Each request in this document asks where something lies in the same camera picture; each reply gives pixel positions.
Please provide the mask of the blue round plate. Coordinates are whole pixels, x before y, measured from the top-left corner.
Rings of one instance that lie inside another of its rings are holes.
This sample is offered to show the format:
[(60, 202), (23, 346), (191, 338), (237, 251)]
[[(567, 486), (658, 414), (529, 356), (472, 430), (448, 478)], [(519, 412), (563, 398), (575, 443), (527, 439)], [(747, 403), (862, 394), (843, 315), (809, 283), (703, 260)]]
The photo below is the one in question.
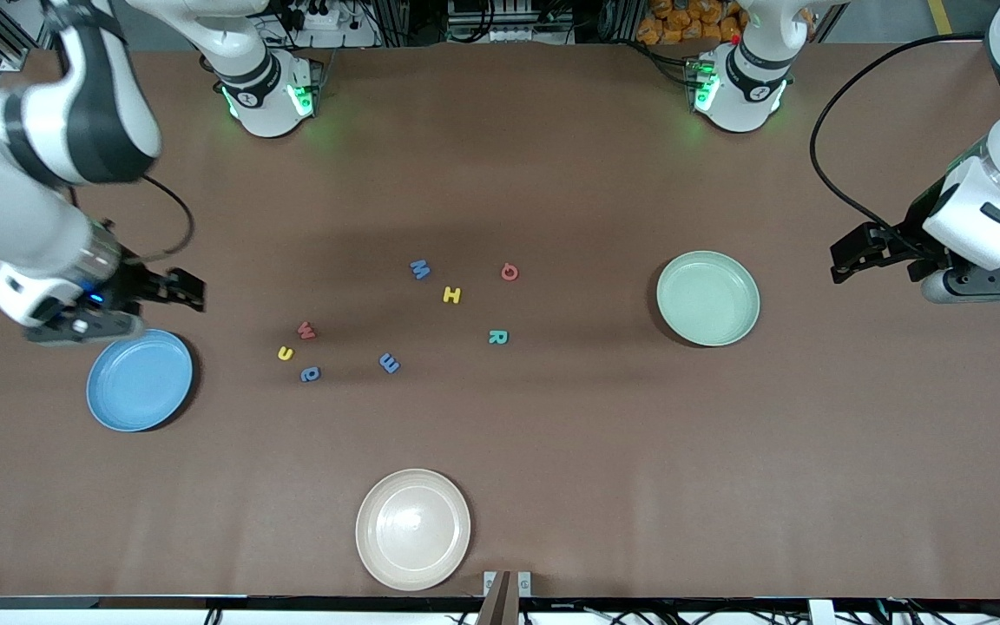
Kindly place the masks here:
[(155, 430), (177, 416), (197, 379), (189, 345), (174, 333), (149, 329), (107, 345), (86, 383), (86, 403), (99, 424), (118, 432)]

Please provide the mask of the green round plate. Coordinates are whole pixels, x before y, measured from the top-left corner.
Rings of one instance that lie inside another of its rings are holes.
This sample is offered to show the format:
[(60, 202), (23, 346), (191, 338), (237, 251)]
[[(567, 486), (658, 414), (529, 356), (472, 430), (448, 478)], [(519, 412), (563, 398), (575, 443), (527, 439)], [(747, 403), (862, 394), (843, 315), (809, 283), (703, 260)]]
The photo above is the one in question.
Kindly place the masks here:
[(760, 289), (733, 257), (689, 252), (670, 260), (655, 282), (656, 309), (670, 331), (705, 347), (732, 345), (758, 323)]

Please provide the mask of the pile of orange objects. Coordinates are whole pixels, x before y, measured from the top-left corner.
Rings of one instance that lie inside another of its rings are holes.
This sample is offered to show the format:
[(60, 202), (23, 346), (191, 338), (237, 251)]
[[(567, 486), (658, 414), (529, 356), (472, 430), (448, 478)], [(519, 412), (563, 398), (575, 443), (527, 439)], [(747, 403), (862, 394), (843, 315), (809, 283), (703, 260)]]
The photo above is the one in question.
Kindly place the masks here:
[(694, 39), (737, 43), (750, 16), (737, 0), (648, 0), (635, 39), (647, 46)]

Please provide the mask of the white power strip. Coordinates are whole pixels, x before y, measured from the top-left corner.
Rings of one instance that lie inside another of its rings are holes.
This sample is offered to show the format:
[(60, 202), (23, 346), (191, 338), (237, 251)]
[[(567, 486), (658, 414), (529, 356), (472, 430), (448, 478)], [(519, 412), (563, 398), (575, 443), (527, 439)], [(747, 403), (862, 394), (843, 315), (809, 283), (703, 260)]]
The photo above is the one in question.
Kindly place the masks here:
[(289, 32), (356, 30), (357, 17), (340, 0), (280, 0), (283, 27)]

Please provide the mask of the beige round plate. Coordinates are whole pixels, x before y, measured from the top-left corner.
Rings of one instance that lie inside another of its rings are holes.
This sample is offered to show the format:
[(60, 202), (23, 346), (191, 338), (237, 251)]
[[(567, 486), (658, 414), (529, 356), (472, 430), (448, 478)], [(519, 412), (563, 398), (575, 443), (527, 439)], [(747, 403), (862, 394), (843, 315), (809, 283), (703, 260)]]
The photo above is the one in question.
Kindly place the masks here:
[(356, 518), (362, 565), (398, 592), (421, 592), (447, 581), (468, 553), (472, 521), (467, 498), (441, 472), (405, 468), (378, 480)]

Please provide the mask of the brown table mat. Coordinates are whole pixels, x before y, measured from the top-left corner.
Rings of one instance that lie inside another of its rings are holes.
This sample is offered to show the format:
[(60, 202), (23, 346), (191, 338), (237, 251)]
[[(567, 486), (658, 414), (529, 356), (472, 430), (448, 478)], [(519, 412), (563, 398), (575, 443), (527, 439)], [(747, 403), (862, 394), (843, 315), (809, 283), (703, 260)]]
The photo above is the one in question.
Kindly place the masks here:
[[(829, 274), (860, 217), (808, 138), (882, 51), (806, 48), (778, 114), (728, 135), (626, 48), (348, 50), (278, 140), (194, 53), (139, 53), (152, 174), (197, 218), (172, 265), (207, 285), (204, 313), (143, 311), (195, 349), (197, 392), (163, 430), (109, 431), (98, 347), (0, 313), (0, 594), (382, 595), (358, 507), (424, 467), (472, 509), (445, 594), (512, 569), (556, 596), (999, 597), (1000, 302)], [(698, 250), (757, 282), (738, 343), (656, 309)]]

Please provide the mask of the brown pole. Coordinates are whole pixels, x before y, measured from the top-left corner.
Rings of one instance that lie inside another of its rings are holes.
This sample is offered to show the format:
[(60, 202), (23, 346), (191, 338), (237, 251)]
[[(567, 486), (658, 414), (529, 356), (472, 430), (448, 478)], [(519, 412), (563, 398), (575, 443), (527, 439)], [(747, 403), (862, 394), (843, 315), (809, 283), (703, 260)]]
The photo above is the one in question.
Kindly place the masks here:
[(475, 625), (517, 625), (519, 614), (517, 573), (497, 572), (485, 592)]

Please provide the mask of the metal table edge bracket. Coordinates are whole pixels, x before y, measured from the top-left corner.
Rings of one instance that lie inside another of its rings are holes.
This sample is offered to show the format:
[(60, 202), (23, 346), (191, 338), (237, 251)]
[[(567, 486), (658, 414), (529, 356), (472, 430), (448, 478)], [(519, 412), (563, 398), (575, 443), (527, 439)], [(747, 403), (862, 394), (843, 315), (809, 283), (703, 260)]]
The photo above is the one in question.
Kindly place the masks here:
[[(487, 595), (493, 582), (501, 575), (500, 572), (489, 570), (483, 573), (483, 595)], [(532, 597), (532, 574), (530, 572), (510, 572), (509, 582), (517, 589), (520, 598)]]

